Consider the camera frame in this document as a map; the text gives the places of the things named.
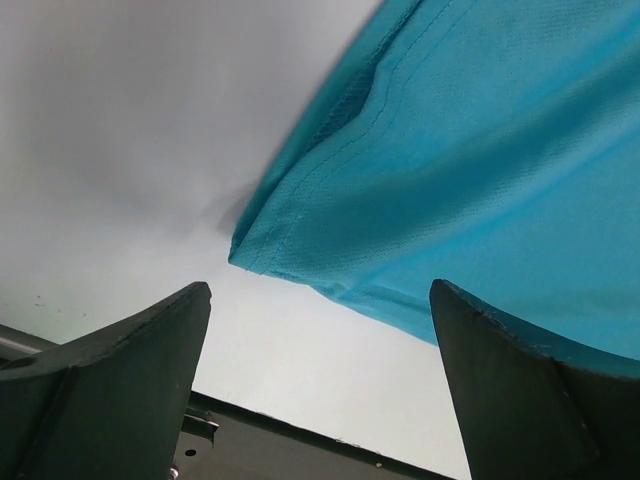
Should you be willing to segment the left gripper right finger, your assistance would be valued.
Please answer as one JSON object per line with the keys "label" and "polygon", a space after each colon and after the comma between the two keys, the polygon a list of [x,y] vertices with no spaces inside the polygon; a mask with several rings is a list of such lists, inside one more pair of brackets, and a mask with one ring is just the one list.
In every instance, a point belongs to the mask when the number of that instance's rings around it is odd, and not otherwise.
{"label": "left gripper right finger", "polygon": [[636,479],[639,363],[445,281],[429,300],[475,479]]}

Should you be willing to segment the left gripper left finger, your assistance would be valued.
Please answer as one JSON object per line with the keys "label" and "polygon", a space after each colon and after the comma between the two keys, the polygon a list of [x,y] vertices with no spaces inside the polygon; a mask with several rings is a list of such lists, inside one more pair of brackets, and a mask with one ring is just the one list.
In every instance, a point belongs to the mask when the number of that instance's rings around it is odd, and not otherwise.
{"label": "left gripper left finger", "polygon": [[195,282],[1,368],[4,479],[166,479],[206,336]]}

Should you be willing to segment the teal t shirt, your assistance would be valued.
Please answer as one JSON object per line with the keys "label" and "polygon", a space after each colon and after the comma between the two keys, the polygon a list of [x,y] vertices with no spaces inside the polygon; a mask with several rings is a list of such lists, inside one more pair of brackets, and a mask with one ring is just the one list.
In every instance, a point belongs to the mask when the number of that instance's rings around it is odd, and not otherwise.
{"label": "teal t shirt", "polygon": [[383,2],[228,260],[427,342],[444,279],[637,358],[638,3]]}

